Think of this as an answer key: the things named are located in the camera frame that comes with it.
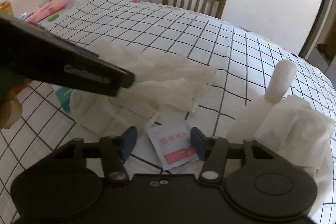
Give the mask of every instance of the screw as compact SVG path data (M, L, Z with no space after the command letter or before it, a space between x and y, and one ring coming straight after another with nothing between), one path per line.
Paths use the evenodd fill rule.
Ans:
M110 174L110 179L112 180L123 180L127 177L124 172L112 172Z
M151 181L151 182L149 182L149 185L156 187L156 186L159 186L160 183L158 183L157 181Z
M162 179L162 180L160 180L159 182L160 182L160 184L162 184L162 185L166 185L166 184L169 183L169 180Z
M213 179L217 179L219 175L215 171L205 171L202 173L202 177L206 180L213 180Z

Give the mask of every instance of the table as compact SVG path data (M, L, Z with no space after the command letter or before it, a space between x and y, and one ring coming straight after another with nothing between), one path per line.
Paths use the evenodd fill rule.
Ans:
M274 66L283 59L297 64L296 78L287 94L296 94L316 110L336 119L336 92L317 68L239 26L180 8L128 0L81 0L53 21L43 21L50 32L86 47L96 39L123 43L143 51L172 52L218 68L215 84L199 101L194 113L172 108L162 110L156 124L183 118L207 136L224 137L237 113L248 101L263 95ZM11 183L20 172L75 137L97 141L65 113L51 85L33 81L18 95L23 106L21 119L0 135L0 215L5 224L18 217L9 196ZM330 141L336 157L336 135ZM100 162L88 167L102 175ZM183 170L198 175L199 160ZM165 173L149 139L138 140L133 155L125 162L127 172ZM317 223L336 220L330 196L314 216Z

